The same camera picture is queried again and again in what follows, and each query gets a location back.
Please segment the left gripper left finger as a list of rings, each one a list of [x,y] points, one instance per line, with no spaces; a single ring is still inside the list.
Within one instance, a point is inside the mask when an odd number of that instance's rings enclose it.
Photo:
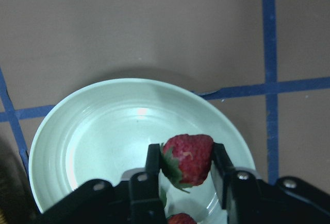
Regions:
[[[153,196],[159,198],[160,186],[159,186],[159,172],[161,168],[161,155],[160,155],[160,145],[150,144],[148,146],[145,171],[152,178],[152,189]]]

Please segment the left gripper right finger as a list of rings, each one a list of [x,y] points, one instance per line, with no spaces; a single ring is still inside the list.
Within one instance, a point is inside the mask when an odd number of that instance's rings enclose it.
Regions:
[[[211,159],[212,165],[210,173],[219,204],[223,210],[230,211],[232,208],[232,194],[230,193],[229,187],[231,175],[235,172],[235,167],[223,144],[213,144]]]

